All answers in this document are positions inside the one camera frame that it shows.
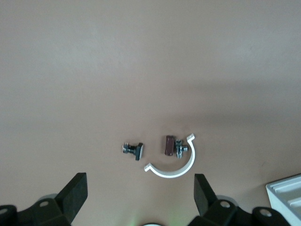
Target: white tray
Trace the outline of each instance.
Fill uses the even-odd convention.
[[[271,207],[291,226],[301,226],[301,174],[266,185]]]

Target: metal screw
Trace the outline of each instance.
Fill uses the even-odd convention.
[[[221,206],[224,208],[230,208],[230,204],[226,201],[221,201]]]
[[[182,140],[176,140],[175,141],[175,148],[177,151],[177,158],[180,159],[183,157],[183,152],[187,152],[188,151],[188,147],[187,146],[182,146],[183,141]]]
[[[7,211],[8,211],[8,209],[1,209],[0,210],[0,215],[6,213]]]
[[[268,210],[266,210],[266,209],[261,209],[259,212],[260,212],[262,215],[264,215],[265,217],[271,217],[271,216],[272,216],[271,212],[268,211]]]

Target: beige tabletop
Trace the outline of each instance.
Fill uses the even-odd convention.
[[[301,2],[0,1],[0,204],[86,172],[73,226],[185,226],[195,173],[246,211],[301,173]],[[195,134],[192,168],[165,136]],[[135,161],[122,145],[144,143]]]

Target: white plastic clip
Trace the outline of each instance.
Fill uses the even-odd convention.
[[[148,170],[151,170],[151,171],[153,171],[154,174],[157,174],[159,177],[162,177],[162,178],[177,178],[179,176],[182,176],[183,174],[185,174],[186,172],[188,172],[190,170],[190,168],[192,167],[194,160],[196,158],[196,152],[194,150],[194,146],[192,143],[194,138],[195,137],[194,137],[193,133],[187,137],[187,142],[191,147],[191,156],[190,156],[189,161],[182,168],[180,168],[176,171],[161,171],[161,170],[157,169],[156,167],[154,167],[151,163],[149,163],[144,167],[144,171],[147,172]]]

